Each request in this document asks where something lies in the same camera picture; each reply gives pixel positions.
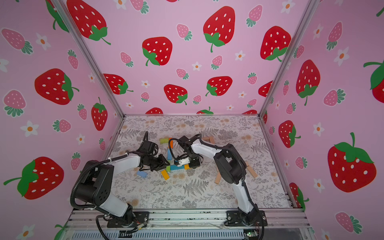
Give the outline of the light blue wooden block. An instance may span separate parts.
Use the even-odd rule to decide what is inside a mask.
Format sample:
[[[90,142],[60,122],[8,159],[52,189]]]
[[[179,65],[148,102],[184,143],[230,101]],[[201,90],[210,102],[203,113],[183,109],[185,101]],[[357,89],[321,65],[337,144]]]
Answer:
[[[171,154],[171,150],[168,149],[167,160],[168,160],[168,161],[171,161],[172,159],[173,159],[173,157],[172,157],[172,154]]]

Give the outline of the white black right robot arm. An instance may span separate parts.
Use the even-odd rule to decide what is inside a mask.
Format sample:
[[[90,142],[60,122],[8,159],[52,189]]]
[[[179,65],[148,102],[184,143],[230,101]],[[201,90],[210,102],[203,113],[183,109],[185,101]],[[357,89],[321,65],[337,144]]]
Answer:
[[[188,141],[183,146],[189,158],[208,157],[215,161],[221,177],[232,186],[238,200],[240,222],[245,226],[268,225],[265,213],[253,202],[246,184],[246,163],[231,144],[224,147],[202,140]]]

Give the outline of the teal wooden block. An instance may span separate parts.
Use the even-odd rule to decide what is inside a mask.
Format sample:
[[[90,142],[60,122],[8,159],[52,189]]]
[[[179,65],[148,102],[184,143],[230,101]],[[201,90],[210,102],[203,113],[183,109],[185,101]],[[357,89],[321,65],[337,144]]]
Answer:
[[[175,166],[175,165],[171,165],[171,167],[170,167],[170,171],[177,171],[177,170],[184,170],[184,169],[185,169],[185,165],[180,166],[180,167]]]

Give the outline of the natural wooden block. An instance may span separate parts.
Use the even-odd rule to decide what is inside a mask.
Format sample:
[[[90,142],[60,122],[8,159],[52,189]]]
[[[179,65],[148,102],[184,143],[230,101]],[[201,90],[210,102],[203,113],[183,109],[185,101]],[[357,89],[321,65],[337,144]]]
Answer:
[[[221,178],[222,178],[221,174],[220,174],[220,173],[217,173],[217,176],[216,176],[216,178],[215,178],[215,184],[219,185],[219,184],[220,184],[220,181],[221,181]]]
[[[211,144],[215,144],[216,143],[215,140],[214,140],[214,137],[210,136],[209,139],[210,139],[210,143]]]
[[[203,137],[202,140],[209,143],[211,142],[211,139],[209,137]]]
[[[251,166],[247,166],[247,171],[251,174],[251,176],[253,178],[257,178],[258,177],[258,174],[256,173],[256,171]]]

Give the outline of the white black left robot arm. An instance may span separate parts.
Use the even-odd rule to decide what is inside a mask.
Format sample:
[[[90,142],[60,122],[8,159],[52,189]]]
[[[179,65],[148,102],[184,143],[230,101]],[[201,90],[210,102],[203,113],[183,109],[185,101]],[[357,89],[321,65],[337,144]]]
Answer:
[[[162,155],[151,156],[137,151],[127,152],[105,161],[89,161],[77,179],[70,196],[71,206],[75,209],[92,208],[111,216],[123,226],[136,221],[133,207],[121,201],[111,193],[112,182],[116,175],[139,167],[148,166],[150,171],[162,171],[170,163]]]

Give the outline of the long yellow wooden block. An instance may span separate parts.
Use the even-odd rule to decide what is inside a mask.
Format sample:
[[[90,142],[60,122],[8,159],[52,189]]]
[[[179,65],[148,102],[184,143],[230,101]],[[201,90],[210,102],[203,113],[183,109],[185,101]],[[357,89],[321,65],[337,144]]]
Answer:
[[[162,170],[161,171],[161,175],[163,176],[163,178],[165,180],[168,180],[170,178],[170,176],[169,176],[169,174],[168,174],[168,172],[166,170]]]

